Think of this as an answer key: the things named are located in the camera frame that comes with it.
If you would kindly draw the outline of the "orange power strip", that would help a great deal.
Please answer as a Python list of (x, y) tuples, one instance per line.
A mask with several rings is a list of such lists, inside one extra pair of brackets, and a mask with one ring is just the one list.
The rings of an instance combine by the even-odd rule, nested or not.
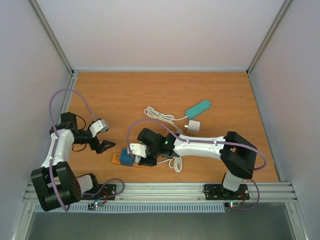
[(114, 153), (111, 162), (114, 165), (125, 166), (125, 167), (133, 167), (133, 168), (144, 168), (143, 165), (135, 164), (135, 160), (130, 158), (127, 154), (122, 155), (120, 153)]

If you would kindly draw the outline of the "blue cube socket adapter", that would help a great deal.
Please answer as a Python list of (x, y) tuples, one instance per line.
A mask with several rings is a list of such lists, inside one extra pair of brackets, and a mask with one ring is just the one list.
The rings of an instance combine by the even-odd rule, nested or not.
[(130, 156), (126, 148), (123, 148), (120, 152), (119, 162), (122, 166), (133, 167), (135, 158)]

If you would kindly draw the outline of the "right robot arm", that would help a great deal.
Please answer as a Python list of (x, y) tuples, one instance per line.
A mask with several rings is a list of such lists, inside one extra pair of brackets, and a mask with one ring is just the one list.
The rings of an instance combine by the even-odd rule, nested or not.
[(221, 194), (225, 198), (234, 197), (243, 180), (253, 177), (257, 148), (234, 131), (219, 137), (191, 137), (168, 133), (166, 136), (144, 128), (137, 140), (142, 146), (140, 165), (156, 166), (157, 158), (173, 159), (185, 156), (206, 157), (220, 160), (227, 168)]

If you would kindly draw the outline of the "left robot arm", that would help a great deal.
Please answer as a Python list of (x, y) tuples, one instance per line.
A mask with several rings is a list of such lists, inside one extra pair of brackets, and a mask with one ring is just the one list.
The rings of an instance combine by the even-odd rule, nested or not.
[(96, 199), (100, 195), (101, 187), (96, 176), (93, 173), (75, 176), (69, 165), (69, 157), (74, 145), (88, 145), (97, 154), (114, 147), (114, 142), (98, 139), (98, 134), (108, 129), (107, 122), (101, 118), (83, 129), (78, 127), (76, 114), (61, 114), (60, 123), (49, 131), (51, 143), (44, 162), (31, 172), (31, 181), (43, 211), (77, 203), (83, 194), (89, 199)]

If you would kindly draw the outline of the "white cube socket adapter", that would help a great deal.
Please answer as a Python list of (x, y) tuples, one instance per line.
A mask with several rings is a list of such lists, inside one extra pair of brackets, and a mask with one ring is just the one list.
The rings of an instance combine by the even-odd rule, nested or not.
[(198, 135), (200, 131), (201, 123), (196, 120), (189, 120), (188, 124), (185, 124), (184, 127), (188, 134)]

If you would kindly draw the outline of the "left small circuit board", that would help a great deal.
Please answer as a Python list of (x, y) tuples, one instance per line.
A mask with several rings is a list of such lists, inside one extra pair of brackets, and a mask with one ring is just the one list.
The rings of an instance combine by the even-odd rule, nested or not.
[(95, 211), (97, 210), (98, 208), (102, 207), (104, 205), (103, 202), (98, 202), (98, 201), (95, 201), (93, 203), (89, 203), (87, 205), (87, 210), (88, 211)]

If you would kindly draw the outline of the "small circuit board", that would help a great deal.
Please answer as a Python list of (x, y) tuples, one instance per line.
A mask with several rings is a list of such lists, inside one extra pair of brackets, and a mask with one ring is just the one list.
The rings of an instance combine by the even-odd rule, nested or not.
[(239, 207), (242, 206), (242, 203), (241, 203), (241, 202), (230, 201), (230, 202), (226, 202), (226, 203), (224, 204), (224, 206), (225, 206), (227, 209), (239, 208)]
[(97, 210), (98, 208), (102, 207), (104, 205), (103, 202), (98, 202), (98, 201), (95, 201), (93, 203), (89, 203), (87, 205), (87, 210), (88, 211), (95, 211)]

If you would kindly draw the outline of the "teal power strip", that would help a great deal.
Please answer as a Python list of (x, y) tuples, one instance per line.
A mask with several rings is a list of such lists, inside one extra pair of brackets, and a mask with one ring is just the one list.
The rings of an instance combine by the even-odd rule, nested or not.
[(194, 105), (193, 107), (189, 108), (186, 112), (185, 115), (189, 120), (194, 119), (198, 115), (202, 114), (206, 110), (208, 110), (212, 104), (207, 100), (203, 100), (200, 103)]

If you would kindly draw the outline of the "right small circuit board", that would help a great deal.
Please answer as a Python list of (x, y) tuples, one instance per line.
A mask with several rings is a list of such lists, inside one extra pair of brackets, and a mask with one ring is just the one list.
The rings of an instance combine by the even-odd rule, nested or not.
[(225, 206), (227, 209), (239, 208), (239, 207), (242, 206), (242, 203), (241, 203), (241, 202), (230, 201), (230, 202), (226, 202), (226, 203), (224, 204), (224, 206)]

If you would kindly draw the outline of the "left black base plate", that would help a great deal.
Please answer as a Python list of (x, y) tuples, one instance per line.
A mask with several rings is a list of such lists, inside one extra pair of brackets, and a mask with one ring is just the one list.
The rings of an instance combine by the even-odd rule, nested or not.
[(81, 200), (94, 201), (100, 198), (105, 199), (106, 196), (108, 196), (108, 200), (114, 201), (115, 200), (114, 194), (117, 193), (116, 184), (106, 184), (97, 195), (92, 195), (92, 194), (95, 194), (102, 186), (103, 186), (102, 184), (99, 184), (98, 187), (93, 187), (92, 189), (86, 191), (82, 195)]

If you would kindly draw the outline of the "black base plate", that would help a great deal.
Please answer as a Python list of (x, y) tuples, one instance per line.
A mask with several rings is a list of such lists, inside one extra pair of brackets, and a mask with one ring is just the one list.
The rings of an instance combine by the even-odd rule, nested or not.
[(116, 184), (106, 184), (97, 195), (92, 195), (92, 194), (95, 194), (102, 186), (103, 186), (102, 184), (99, 184), (98, 187), (93, 187), (92, 189), (86, 191), (82, 195), (81, 200), (94, 201), (100, 198), (105, 199), (106, 196), (108, 196), (108, 200), (114, 201), (115, 200), (114, 194), (117, 193)]
[(241, 184), (237, 191), (231, 191), (223, 188), (222, 184), (205, 184), (202, 192), (205, 199), (209, 200), (249, 200), (249, 190), (246, 184)]

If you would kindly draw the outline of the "aluminium front rail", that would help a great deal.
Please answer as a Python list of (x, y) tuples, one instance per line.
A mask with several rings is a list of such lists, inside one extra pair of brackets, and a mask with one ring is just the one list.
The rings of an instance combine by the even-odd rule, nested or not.
[[(293, 202), (298, 201), (290, 182), (247, 181), (249, 199), (246, 203)], [(205, 202), (210, 196), (205, 182), (127, 182), (124, 191), (115, 196), (115, 202), (125, 203), (196, 203)]]

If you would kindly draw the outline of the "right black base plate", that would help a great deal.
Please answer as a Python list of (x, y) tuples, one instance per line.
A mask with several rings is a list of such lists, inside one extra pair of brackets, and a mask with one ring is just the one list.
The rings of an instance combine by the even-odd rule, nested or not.
[(202, 192), (205, 199), (209, 200), (249, 200), (249, 190), (246, 184), (241, 184), (237, 191), (231, 191), (223, 188), (222, 184), (205, 184)]

